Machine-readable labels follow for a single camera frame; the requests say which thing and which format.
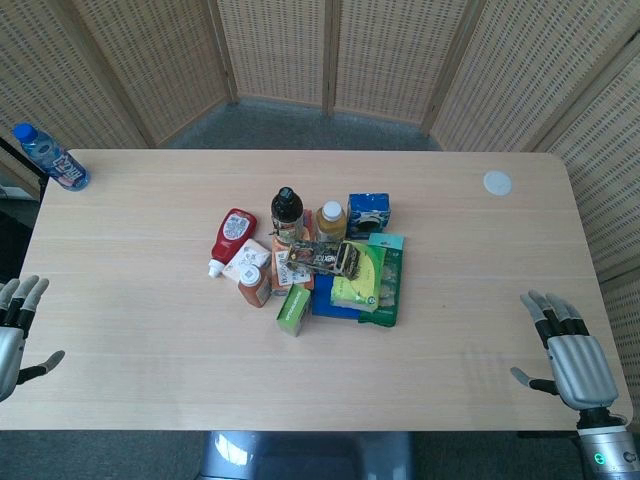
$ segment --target blue bottle cap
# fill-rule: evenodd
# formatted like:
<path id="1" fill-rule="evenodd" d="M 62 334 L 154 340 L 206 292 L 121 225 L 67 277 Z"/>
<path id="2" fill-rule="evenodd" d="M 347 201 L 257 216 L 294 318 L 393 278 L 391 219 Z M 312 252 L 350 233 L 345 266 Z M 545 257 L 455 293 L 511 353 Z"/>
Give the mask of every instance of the blue bottle cap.
<path id="1" fill-rule="evenodd" d="M 30 123 L 19 123 L 13 129 L 13 135 L 20 143 L 29 143 L 38 136 L 38 131 Z"/>

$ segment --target red ketchup bottle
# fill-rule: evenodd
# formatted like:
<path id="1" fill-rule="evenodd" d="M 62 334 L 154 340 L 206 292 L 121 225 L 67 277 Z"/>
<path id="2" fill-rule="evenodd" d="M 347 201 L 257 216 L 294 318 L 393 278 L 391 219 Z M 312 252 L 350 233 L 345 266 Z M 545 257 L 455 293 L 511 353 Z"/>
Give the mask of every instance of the red ketchup bottle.
<path id="1" fill-rule="evenodd" d="M 232 208 L 224 217 L 216 243 L 211 250 L 209 276 L 217 277 L 256 229 L 258 220 L 249 212 Z"/>

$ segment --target plastic bottle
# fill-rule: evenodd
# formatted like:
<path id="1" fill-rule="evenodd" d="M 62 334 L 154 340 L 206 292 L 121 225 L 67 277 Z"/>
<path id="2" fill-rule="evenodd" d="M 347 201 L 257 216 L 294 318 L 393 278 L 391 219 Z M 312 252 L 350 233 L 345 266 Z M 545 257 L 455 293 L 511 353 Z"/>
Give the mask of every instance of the plastic bottle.
<path id="1" fill-rule="evenodd" d="M 76 192 L 87 186 L 89 172 L 47 132 L 29 123 L 20 123 L 13 134 L 29 159 L 62 188 Z"/>
<path id="2" fill-rule="evenodd" d="M 255 265 L 243 265 L 240 270 L 238 290 L 254 307 L 262 307 L 271 296 L 271 281 L 267 267 L 258 268 Z"/>
<path id="3" fill-rule="evenodd" d="M 253 235 L 257 224 L 258 220 L 249 212 L 239 208 L 229 210 L 218 229 L 216 243 L 211 249 L 210 277 L 220 275 L 224 266 L 231 261 L 244 242 Z"/>
<path id="4" fill-rule="evenodd" d="M 339 243 L 347 231 L 347 216 L 338 202 L 329 201 L 316 212 L 316 241 Z"/>
<path id="5" fill-rule="evenodd" d="M 302 238 L 304 225 L 302 200 L 290 187 L 282 187 L 271 202 L 271 219 L 275 234 L 283 243 Z"/>

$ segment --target green snack bag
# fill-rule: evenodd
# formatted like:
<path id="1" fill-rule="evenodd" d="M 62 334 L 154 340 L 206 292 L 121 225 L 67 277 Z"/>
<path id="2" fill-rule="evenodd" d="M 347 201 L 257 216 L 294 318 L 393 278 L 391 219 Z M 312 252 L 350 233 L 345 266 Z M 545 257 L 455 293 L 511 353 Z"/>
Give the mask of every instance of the green snack bag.
<path id="1" fill-rule="evenodd" d="M 357 242 L 344 243 L 360 252 L 357 275 L 352 280 L 345 277 L 334 278 L 331 305 L 373 312 L 378 308 L 385 249 Z"/>
<path id="2" fill-rule="evenodd" d="M 278 325 L 282 330 L 294 337 L 298 336 L 302 328 L 302 319 L 307 313 L 311 292 L 297 283 L 291 285 L 289 294 L 278 313 Z"/>
<path id="3" fill-rule="evenodd" d="M 383 327 L 393 327 L 396 324 L 400 304 L 404 237 L 386 233 L 372 233 L 369 237 L 369 244 L 386 248 L 379 306 L 373 312 L 361 312 L 358 323 L 375 323 Z"/>

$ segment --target soy sauce bottle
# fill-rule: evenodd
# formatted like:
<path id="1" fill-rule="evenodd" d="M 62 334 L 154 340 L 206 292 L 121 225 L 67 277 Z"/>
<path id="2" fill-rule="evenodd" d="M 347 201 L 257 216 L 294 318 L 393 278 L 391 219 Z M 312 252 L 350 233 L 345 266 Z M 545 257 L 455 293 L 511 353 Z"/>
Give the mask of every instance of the soy sauce bottle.
<path id="1" fill-rule="evenodd" d="M 304 232 L 302 213 L 300 197 L 292 188 L 282 187 L 271 202 L 271 219 L 278 240 L 291 243 L 302 238 Z"/>

